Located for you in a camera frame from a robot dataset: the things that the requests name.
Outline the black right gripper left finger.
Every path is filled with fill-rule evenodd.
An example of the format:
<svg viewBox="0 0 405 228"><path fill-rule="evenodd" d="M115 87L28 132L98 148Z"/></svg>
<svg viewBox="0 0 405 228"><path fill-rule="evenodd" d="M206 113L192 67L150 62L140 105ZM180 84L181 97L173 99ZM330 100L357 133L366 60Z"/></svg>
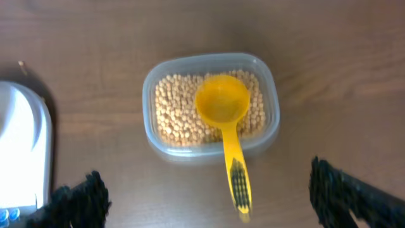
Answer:
<svg viewBox="0 0 405 228"><path fill-rule="evenodd" d="M49 204L28 217L25 227L104 228L110 206L108 189L93 171L79 185L57 189Z"/></svg>

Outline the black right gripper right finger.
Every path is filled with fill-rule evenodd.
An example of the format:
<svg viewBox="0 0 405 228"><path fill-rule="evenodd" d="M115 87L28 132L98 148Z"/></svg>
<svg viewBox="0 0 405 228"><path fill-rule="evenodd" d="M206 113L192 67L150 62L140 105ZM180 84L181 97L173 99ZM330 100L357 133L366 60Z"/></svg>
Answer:
<svg viewBox="0 0 405 228"><path fill-rule="evenodd" d="M311 162L309 198L323 227L404 227L404 200L373 187L326 160Z"/></svg>

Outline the yellow measuring scoop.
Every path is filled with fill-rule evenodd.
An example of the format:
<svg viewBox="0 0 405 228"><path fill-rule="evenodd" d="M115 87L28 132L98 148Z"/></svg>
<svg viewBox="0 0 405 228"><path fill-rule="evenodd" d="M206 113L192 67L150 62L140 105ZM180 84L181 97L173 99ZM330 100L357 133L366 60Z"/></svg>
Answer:
<svg viewBox="0 0 405 228"><path fill-rule="evenodd" d="M237 124L248 111L250 93L239 79L225 74L214 75L197 89L195 104L201 119L221 131L232 203L240 220L248 223L252 191Z"/></svg>

